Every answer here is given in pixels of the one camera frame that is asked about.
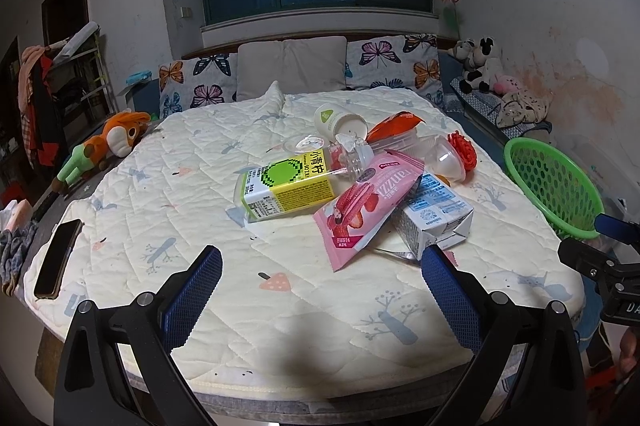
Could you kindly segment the white blue milk carton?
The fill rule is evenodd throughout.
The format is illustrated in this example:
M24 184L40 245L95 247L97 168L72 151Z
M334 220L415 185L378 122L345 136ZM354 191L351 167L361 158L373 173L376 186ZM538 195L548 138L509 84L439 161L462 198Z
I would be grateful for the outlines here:
M473 207L450 186L424 172L416 191L390 217L390 226L371 248L402 260L419 263L427 247L447 250L470 234Z

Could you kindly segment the clear cup red net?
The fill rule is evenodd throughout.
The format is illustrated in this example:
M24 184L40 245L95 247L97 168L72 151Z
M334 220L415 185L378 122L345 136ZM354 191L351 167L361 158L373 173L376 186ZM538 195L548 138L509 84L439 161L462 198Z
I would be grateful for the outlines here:
M462 183L468 172L462 156L442 135L418 138L404 149L404 153L423 161L424 169L431 175L439 175L450 183Z

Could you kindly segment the clear bottle green yellow label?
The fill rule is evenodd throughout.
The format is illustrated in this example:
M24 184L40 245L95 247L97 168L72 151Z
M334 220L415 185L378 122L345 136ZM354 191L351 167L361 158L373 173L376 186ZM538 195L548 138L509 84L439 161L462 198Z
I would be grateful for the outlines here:
M366 141L341 134L320 149L242 172L234 189L235 206L246 222L314 210L347 191L373 158Z

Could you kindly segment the pink snack wrapper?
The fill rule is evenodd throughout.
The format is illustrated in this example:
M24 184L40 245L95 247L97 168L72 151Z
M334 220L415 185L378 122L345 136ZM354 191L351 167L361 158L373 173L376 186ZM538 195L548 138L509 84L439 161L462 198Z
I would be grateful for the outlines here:
M379 153L347 191L314 213L333 272L369 245L423 173L422 159L393 149Z

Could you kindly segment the orange red snack bag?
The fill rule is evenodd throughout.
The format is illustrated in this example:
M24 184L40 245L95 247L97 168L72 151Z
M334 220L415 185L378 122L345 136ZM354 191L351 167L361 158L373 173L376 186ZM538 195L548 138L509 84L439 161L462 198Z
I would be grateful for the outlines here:
M377 123L367 134L369 144L403 134L415 128L423 119L412 112L402 111Z

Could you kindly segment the white paper cup green logo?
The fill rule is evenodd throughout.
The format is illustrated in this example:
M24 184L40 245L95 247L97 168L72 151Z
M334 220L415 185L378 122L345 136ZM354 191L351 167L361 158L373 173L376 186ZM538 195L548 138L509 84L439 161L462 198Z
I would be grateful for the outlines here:
M363 140L368 134L367 123L361 116L332 103L324 103L316 109L314 126L318 133L330 142L334 142L338 134L347 134Z

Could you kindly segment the green plastic mesh basket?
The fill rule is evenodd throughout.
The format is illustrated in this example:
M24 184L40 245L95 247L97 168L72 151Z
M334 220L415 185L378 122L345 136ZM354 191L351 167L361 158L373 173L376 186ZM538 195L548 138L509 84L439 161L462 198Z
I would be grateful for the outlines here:
M594 220L604 212L601 196L570 157L529 138L510 140L503 155L509 177L544 214L559 238L590 241L599 236Z

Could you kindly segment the white quilted mattress pad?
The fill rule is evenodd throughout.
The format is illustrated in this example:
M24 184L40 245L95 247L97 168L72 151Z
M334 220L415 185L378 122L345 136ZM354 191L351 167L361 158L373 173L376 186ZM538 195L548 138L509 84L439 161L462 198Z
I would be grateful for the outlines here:
M166 118L73 201L79 220L60 292L39 298L42 257L23 277L24 300L64 336L84 300L127 305L189 267L207 245L224 270L186 344L172 356L201 396L250 400L329 399L425 380L468 362L420 269L399 258L392 227L333 271L308 213L242 223L232 215L239 175L285 157L284 141L314 129L326 103L369 125L401 111L422 135L459 130L428 100L386 86L367 91L283 94L272 86L244 102L191 108Z

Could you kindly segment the beige spotted plush toy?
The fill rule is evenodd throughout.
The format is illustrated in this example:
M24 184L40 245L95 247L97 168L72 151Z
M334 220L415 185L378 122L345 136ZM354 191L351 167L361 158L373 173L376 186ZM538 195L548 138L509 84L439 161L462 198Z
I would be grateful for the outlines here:
M552 101L550 94L536 95L512 76L500 74L492 86L492 92L500 97L496 126L511 128L521 123L541 123L548 115Z

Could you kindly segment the orange green plush toy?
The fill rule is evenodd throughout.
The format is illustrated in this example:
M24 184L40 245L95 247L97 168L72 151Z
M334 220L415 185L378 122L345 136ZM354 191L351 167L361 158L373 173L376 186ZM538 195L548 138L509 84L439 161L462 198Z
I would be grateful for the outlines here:
M89 171L96 168L103 170L106 160L112 156L127 157L149 128L150 122L148 113L131 112L130 109L112 116L104 123L99 134L73 148L70 158L51 182L52 191L62 193Z

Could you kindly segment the clothes rack with clothes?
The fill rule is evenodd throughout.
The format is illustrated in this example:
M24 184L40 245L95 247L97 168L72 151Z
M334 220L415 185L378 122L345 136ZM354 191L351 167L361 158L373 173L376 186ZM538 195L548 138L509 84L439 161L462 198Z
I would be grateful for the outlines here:
M32 169L61 164L73 145L116 112L100 36L92 20L72 37L22 52L17 105Z

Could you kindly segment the butterfly pillow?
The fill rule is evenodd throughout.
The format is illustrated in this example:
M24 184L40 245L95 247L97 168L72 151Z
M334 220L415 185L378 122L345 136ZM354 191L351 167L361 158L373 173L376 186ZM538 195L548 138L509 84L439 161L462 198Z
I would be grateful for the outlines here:
M403 34L348 42L345 81L349 90L379 86L411 90L442 108L444 88L437 37Z
M220 53L160 66L160 119L190 108L236 100L238 54Z

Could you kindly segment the cow plush toy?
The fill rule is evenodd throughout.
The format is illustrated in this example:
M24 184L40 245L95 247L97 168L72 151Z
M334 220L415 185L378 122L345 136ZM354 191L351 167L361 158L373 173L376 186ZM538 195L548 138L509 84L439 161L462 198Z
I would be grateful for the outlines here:
M464 75L459 89L465 94L477 90L489 93L503 74L501 50L493 37L460 40L447 53L463 64Z

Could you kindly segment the right butterfly pillow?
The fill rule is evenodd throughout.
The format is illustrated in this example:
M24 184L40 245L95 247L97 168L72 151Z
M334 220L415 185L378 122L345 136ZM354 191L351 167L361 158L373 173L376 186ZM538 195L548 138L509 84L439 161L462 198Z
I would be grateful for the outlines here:
M403 34L348 42L345 81L349 90L379 86L411 90L442 108L444 88L437 37Z

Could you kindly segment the grey plain pillow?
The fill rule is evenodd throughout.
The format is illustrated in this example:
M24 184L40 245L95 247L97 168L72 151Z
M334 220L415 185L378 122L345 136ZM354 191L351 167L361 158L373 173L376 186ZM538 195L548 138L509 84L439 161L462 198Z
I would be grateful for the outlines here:
M285 94L344 90L346 50L343 36L244 43L238 50L236 99L260 97L273 81Z

